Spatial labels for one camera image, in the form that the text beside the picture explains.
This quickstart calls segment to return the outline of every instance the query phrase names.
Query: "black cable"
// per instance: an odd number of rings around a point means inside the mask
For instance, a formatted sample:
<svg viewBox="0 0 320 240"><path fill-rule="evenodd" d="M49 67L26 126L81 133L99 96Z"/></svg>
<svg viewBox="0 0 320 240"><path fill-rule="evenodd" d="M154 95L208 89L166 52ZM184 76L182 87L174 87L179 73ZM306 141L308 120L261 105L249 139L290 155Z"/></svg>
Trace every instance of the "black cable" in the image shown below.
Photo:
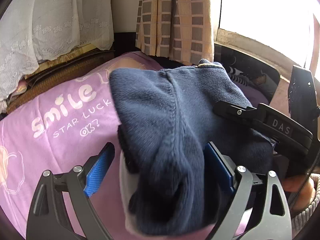
<svg viewBox="0 0 320 240"><path fill-rule="evenodd" d="M305 177L303 183L301 184L299 190L298 190L296 193L293 194L293 197L290 196L290 198L289 198L289 200L288 200L288 205L289 205L290 211L292 211L292 208L293 208L294 204L296 203L297 198L298 198L301 190L302 190L303 187L305 186L306 182L307 182L308 179L310 178L311 173L313 172L314 168L316 167L316 164L318 163L319 157L320 157L320 149L318 150L317 156L316 156L315 160L313 161L313 164L311 165L310 171L309 171L309 173L306 175L306 177Z"/></svg>

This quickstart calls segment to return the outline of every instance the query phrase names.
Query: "hand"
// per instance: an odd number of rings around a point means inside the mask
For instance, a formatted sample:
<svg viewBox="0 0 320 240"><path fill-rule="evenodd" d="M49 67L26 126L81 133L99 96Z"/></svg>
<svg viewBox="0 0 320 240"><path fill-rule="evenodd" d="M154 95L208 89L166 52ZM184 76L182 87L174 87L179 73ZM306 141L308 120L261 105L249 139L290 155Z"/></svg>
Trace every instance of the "hand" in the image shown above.
<svg viewBox="0 0 320 240"><path fill-rule="evenodd" d="M287 192L297 192L305 179L305 175L298 175L291 178L284 179L282 181L282 187ZM302 188L296 203L294 204L292 211L295 213L305 210L316 196L316 190L314 188L315 183L313 179L309 178L305 186Z"/></svg>

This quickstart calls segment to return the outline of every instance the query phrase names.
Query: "dark blue sweater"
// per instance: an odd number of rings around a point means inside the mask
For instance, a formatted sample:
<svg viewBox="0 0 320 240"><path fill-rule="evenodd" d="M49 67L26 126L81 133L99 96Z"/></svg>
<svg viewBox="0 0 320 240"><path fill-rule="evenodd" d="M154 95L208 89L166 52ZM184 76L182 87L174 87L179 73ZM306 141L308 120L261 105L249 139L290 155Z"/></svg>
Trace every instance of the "dark blue sweater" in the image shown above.
<svg viewBox="0 0 320 240"><path fill-rule="evenodd" d="M265 137L212 111L219 100L251 106L220 63L201 60L199 67L158 72L116 69L110 85L126 163L140 174L130 210L143 233L180 235L214 222L221 195L215 181L205 180L207 142L251 172L271 168Z"/></svg>

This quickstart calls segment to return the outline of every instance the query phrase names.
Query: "pink blanket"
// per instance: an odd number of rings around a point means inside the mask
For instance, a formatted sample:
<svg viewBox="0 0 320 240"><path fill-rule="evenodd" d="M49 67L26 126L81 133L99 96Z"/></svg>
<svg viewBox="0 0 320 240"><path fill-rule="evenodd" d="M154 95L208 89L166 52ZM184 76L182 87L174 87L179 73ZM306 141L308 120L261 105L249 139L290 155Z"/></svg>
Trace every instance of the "pink blanket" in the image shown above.
<svg viewBox="0 0 320 240"><path fill-rule="evenodd" d="M68 172L112 142L115 159L91 201L115 240L141 239L125 230L120 195L119 120L108 85L110 71L118 67L161 69L141 52L127 53L50 89L0 122L0 205L22 236L26 236L31 199L42 172ZM83 234L68 194L64 198L75 232ZM209 231L205 228L175 239L205 239Z"/></svg>

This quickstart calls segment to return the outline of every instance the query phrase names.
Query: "woven mat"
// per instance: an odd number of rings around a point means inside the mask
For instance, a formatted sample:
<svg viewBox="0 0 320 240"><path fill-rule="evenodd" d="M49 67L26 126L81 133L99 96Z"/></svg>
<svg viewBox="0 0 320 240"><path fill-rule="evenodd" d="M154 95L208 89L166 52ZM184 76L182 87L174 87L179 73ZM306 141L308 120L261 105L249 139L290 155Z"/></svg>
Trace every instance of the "woven mat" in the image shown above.
<svg viewBox="0 0 320 240"><path fill-rule="evenodd" d="M19 106L48 91L50 88L53 88L63 82L81 77L87 74L92 69L113 58L113 51L101 51L97 54L89 55L88 57L68 62L66 67L60 68L57 72L52 73L52 75L35 84L31 89L27 90L24 94L13 101L7 107L7 113L10 114Z"/></svg>

